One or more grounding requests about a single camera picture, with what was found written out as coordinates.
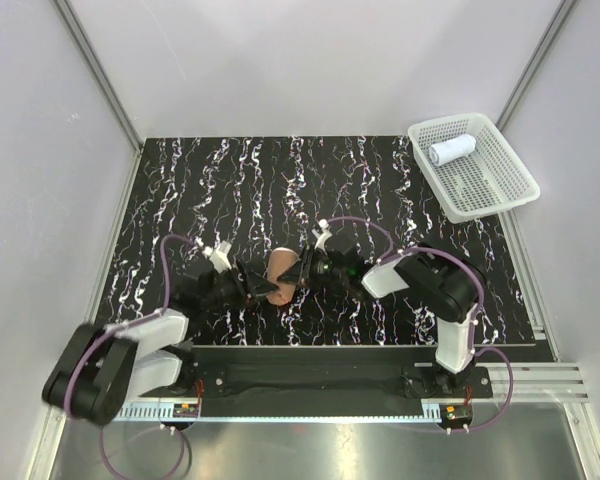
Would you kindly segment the orange patterned towel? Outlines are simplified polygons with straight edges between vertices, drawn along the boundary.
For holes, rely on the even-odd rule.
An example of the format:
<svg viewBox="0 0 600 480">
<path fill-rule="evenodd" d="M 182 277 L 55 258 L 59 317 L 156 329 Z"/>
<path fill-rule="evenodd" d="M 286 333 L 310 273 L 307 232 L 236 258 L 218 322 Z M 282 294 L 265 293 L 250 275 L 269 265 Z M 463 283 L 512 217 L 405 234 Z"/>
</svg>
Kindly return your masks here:
<svg viewBox="0 0 600 480">
<path fill-rule="evenodd" d="M 288 248 L 280 247 L 271 252 L 267 265 L 267 280 L 275 284 L 278 289 L 267 296 L 270 304 L 282 307 L 293 300 L 296 285 L 281 282 L 279 277 L 291 268 L 298 259 L 298 254 Z"/>
</svg>

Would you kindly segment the white terry towel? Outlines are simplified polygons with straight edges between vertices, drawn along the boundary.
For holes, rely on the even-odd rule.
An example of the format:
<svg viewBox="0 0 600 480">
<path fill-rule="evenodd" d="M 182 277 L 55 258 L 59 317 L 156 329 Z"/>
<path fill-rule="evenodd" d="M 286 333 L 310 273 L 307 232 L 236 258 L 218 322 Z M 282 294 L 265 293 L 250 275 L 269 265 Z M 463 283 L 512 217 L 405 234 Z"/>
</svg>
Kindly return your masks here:
<svg viewBox="0 0 600 480">
<path fill-rule="evenodd" d="M 446 165 L 473 153 L 476 144 L 476 139 L 469 134 L 432 144 L 429 146 L 428 151 L 429 160 L 435 167 Z"/>
</svg>

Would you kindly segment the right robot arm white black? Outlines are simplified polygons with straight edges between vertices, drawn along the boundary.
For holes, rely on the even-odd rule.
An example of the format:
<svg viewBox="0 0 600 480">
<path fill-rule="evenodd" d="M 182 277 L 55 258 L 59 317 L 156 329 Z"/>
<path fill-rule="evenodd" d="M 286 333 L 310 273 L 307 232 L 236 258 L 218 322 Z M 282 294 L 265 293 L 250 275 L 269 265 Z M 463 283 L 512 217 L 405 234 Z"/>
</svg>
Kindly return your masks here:
<svg viewBox="0 0 600 480">
<path fill-rule="evenodd" d="M 435 387 L 450 397 L 468 387 L 467 368 L 476 353 L 475 328 L 485 296 L 484 276 L 468 261 L 426 244 L 376 264 L 353 249 L 310 246 L 274 279 L 307 289 L 338 287 L 360 299 L 415 295 L 436 317 Z"/>
</svg>

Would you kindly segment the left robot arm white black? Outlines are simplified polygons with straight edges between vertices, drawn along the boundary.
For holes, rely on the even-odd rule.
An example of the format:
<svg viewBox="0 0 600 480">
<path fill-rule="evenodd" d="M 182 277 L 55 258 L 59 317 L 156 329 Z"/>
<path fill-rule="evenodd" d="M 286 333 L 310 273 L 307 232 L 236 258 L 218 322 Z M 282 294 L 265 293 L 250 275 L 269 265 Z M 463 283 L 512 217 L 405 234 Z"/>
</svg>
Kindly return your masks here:
<svg viewBox="0 0 600 480">
<path fill-rule="evenodd" d="M 41 398 L 71 418 L 106 426 L 127 400 L 148 391 L 164 386 L 173 395 L 186 395 L 196 372 L 168 348 L 190 337 L 190 327 L 204 315 L 249 307 L 278 290 L 242 263 L 223 272 L 183 276 L 171 288 L 165 310 L 125 325 L 79 325 Z"/>
</svg>

